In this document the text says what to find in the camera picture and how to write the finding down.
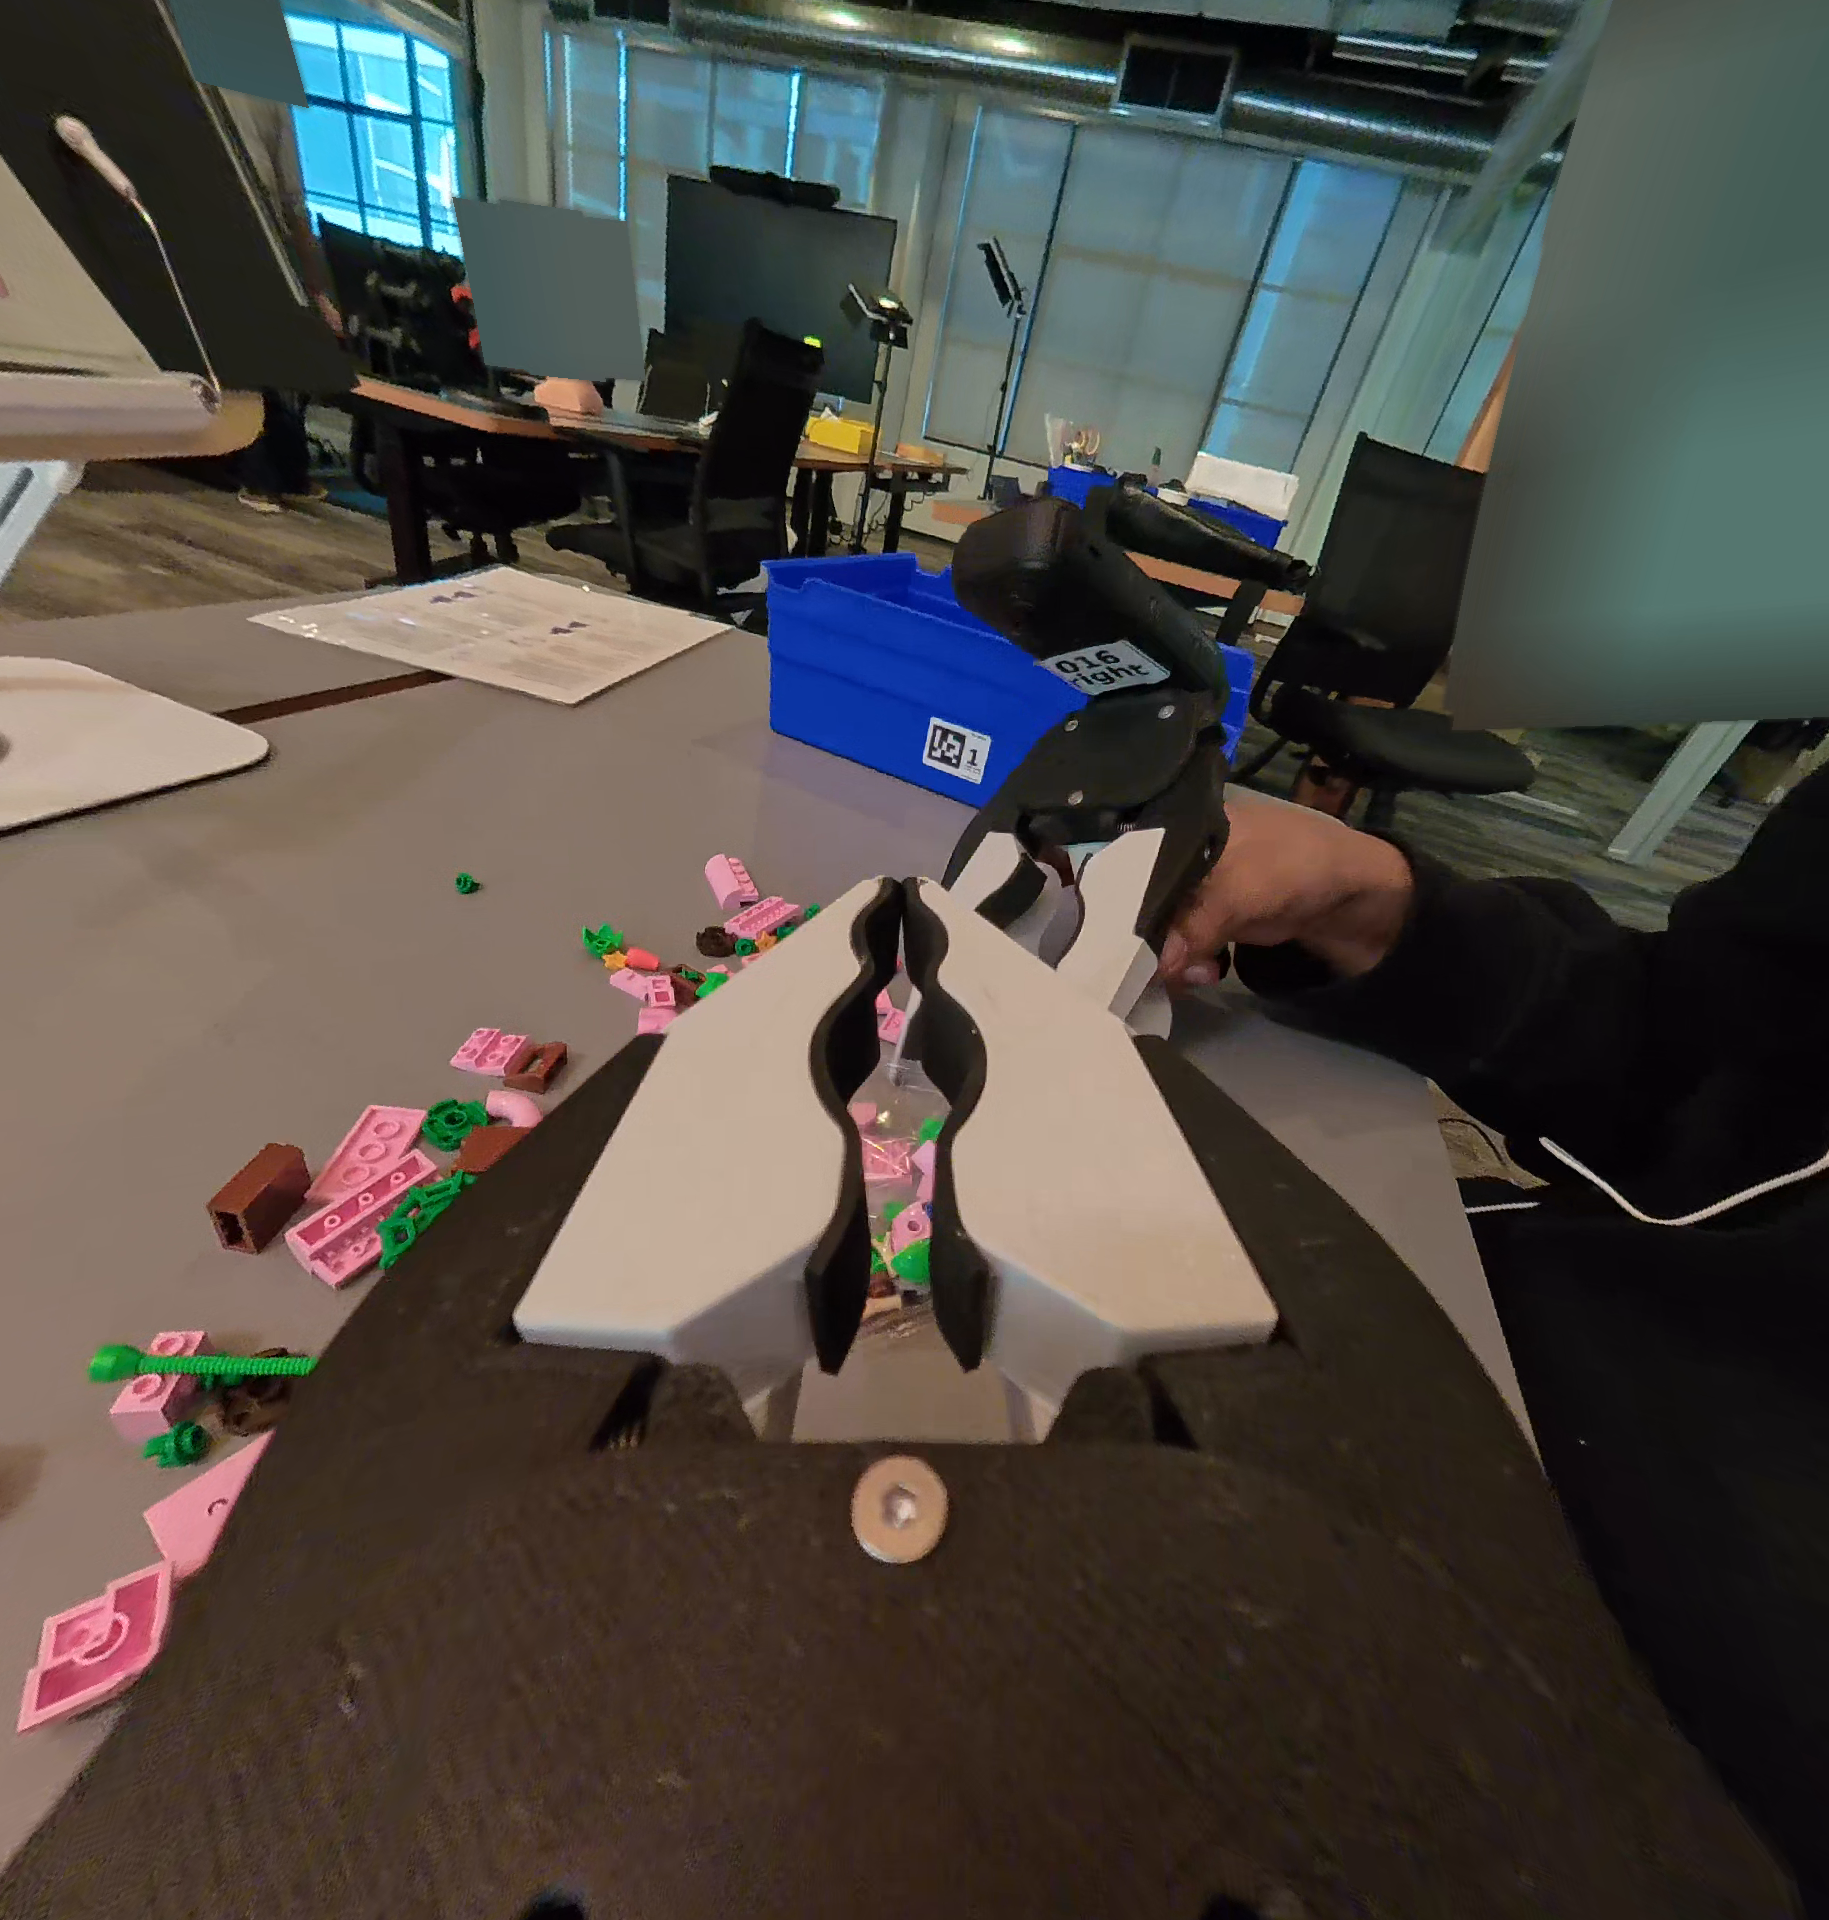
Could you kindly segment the white board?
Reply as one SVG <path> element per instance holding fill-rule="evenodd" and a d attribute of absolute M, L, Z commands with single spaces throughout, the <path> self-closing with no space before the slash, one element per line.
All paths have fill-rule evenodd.
<path fill-rule="evenodd" d="M 101 460 L 204 458 L 260 433 L 250 394 L 194 374 L 0 371 L 0 586 Z M 256 730 L 66 659 L 0 658 L 0 836 L 230 777 Z"/>

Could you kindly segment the black computer monitor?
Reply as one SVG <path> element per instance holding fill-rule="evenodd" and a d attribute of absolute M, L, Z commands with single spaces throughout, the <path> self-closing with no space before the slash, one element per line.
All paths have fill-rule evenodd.
<path fill-rule="evenodd" d="M 712 179 L 666 185 L 663 335 L 712 346 L 723 368 L 748 322 L 824 353 L 821 392 L 876 396 L 879 346 L 846 311 L 849 292 L 896 284 L 896 219 L 744 194 Z"/>

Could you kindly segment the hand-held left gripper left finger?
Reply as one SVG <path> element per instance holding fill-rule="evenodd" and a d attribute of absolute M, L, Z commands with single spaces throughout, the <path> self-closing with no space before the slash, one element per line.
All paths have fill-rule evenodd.
<path fill-rule="evenodd" d="M 901 906 L 865 878 L 654 1043 L 514 1310 L 523 1342 L 709 1364 L 742 1394 L 842 1369 L 872 1268 L 850 1101 Z"/>

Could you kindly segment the clear bag of bricks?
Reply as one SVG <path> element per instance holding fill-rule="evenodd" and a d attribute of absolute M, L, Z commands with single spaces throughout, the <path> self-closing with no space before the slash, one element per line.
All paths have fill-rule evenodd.
<path fill-rule="evenodd" d="M 951 1107 L 911 1034 L 917 1010 L 918 996 L 897 971 L 876 1001 L 879 1064 L 849 1103 L 869 1246 L 863 1334 L 889 1334 L 931 1313 L 937 1148 Z"/>

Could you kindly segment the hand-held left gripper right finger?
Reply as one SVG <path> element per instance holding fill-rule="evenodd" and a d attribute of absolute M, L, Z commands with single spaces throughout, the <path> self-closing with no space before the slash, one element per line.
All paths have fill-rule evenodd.
<path fill-rule="evenodd" d="M 1258 1347 L 1279 1310 L 1138 1038 L 938 883 L 901 884 L 913 1043 L 947 1103 L 929 1293 L 1004 1437 L 1096 1372 Z"/>

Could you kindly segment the brown square brick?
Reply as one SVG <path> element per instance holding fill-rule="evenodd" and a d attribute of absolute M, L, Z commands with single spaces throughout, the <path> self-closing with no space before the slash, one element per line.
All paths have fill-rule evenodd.
<path fill-rule="evenodd" d="M 302 1210 L 311 1169 L 302 1148 L 270 1143 L 221 1186 L 209 1203 L 209 1219 L 221 1248 L 266 1252 Z"/>

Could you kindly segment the person's right hand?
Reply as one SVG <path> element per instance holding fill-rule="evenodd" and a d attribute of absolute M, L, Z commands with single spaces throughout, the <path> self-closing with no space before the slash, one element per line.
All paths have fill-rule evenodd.
<path fill-rule="evenodd" d="M 1415 906 L 1408 856 L 1306 806 L 1240 793 L 1226 843 L 1174 914 L 1159 974 L 1207 988 L 1238 948 L 1302 948 L 1329 972 L 1360 977 L 1396 948 Z"/>

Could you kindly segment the wooden office desk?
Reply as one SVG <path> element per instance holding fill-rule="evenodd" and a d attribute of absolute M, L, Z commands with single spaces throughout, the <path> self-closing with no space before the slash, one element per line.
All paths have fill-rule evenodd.
<path fill-rule="evenodd" d="M 508 414 L 494 411 L 484 396 L 444 396 L 394 381 L 362 374 L 347 394 L 347 407 L 375 428 L 383 499 L 393 541 L 393 575 L 378 586 L 425 586 L 461 572 L 468 562 L 437 564 L 431 554 L 429 527 L 436 509 L 425 486 L 423 455 L 415 443 L 433 436 L 466 436 L 474 442 L 504 440 L 561 448 L 620 448 L 629 453 L 701 449 L 709 433 L 699 424 L 649 419 L 625 411 L 585 415 L 575 411 Z M 792 552 L 821 559 L 831 551 L 833 485 L 840 475 L 859 475 L 865 497 L 882 494 L 884 519 L 881 546 L 893 552 L 901 541 L 901 523 L 913 492 L 938 492 L 969 468 L 937 449 L 850 453 L 804 440 L 790 458 L 797 479 L 790 494 L 804 505 L 787 503 Z"/>

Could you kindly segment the printed instruction sheet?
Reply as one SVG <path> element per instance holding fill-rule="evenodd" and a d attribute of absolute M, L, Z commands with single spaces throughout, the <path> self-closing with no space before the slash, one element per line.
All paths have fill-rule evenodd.
<path fill-rule="evenodd" d="M 578 707 L 723 634 L 719 617 L 490 566 L 254 617 L 412 671 Z"/>

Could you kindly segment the black office chair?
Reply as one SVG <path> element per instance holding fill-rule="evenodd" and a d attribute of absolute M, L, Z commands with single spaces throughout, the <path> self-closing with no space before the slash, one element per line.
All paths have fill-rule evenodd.
<path fill-rule="evenodd" d="M 546 545 L 638 597 L 702 612 L 751 605 L 748 583 L 788 554 L 787 489 L 823 362 L 819 346 L 748 322 L 709 436 L 673 449 L 606 443 L 606 517 L 553 524 Z"/>
<path fill-rule="evenodd" d="M 1459 730 L 1423 706 L 1455 644 L 1484 474 L 1360 436 L 1301 616 L 1256 682 L 1270 736 L 1290 749 L 1291 797 L 1393 826 L 1404 794 L 1511 797 L 1535 768 L 1497 732 Z"/>

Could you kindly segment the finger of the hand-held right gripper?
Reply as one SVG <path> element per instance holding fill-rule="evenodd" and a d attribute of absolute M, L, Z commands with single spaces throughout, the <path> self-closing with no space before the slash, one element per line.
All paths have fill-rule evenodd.
<path fill-rule="evenodd" d="M 1159 951 L 1142 929 L 1161 850 L 1163 830 L 1132 830 L 1117 839 L 1071 847 L 1071 881 L 1062 895 L 1071 929 L 1064 942 L 1045 937 L 1041 948 L 1062 984 L 1140 1038 L 1167 1038 L 1174 1019 Z"/>
<path fill-rule="evenodd" d="M 945 889 L 991 925 L 1045 925 L 1060 904 L 1060 876 L 1011 831 L 988 831 L 972 850 L 959 847 Z"/>

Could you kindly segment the silver air ducts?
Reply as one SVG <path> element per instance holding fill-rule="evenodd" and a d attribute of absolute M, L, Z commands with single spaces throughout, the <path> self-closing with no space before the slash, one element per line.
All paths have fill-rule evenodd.
<path fill-rule="evenodd" d="M 676 2 L 670 35 L 957 84 L 1128 130 L 1470 185 L 1563 74 L 1579 5 Z"/>

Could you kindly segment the blue storage bin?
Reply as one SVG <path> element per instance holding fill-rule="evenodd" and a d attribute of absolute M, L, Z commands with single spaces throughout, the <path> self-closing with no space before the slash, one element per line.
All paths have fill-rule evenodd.
<path fill-rule="evenodd" d="M 906 552 L 772 564 L 768 616 L 778 736 L 972 806 L 1103 689 L 1099 654 L 1148 656 L 1105 629 L 1062 678 Z"/>
<path fill-rule="evenodd" d="M 1123 483 L 1124 475 L 1109 468 L 1057 464 L 1045 475 L 1045 491 L 1082 508 L 1096 491 L 1105 491 Z M 1248 509 L 1240 503 L 1217 502 L 1212 497 L 1195 497 L 1186 491 L 1161 489 L 1157 499 L 1165 505 L 1190 509 L 1199 519 L 1217 521 L 1242 535 L 1264 545 L 1279 546 L 1286 533 L 1286 521 Z"/>

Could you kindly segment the person's right forearm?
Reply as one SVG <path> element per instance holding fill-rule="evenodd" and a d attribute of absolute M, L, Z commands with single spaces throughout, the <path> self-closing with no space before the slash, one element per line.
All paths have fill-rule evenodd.
<path fill-rule="evenodd" d="M 1708 1227 L 1829 1197 L 1829 760 L 1724 875 L 1632 929 L 1586 889 L 1413 860 L 1360 977 L 1238 948 L 1242 984 L 1433 1079 L 1550 1186 Z"/>

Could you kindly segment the person's black clothed body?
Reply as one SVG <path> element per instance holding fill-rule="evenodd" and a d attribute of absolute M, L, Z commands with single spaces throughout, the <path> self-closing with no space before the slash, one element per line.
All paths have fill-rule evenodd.
<path fill-rule="evenodd" d="M 1829 1197 L 1663 1227 L 1542 1178 L 1471 1214 L 1587 1571 L 1829 1915 Z"/>

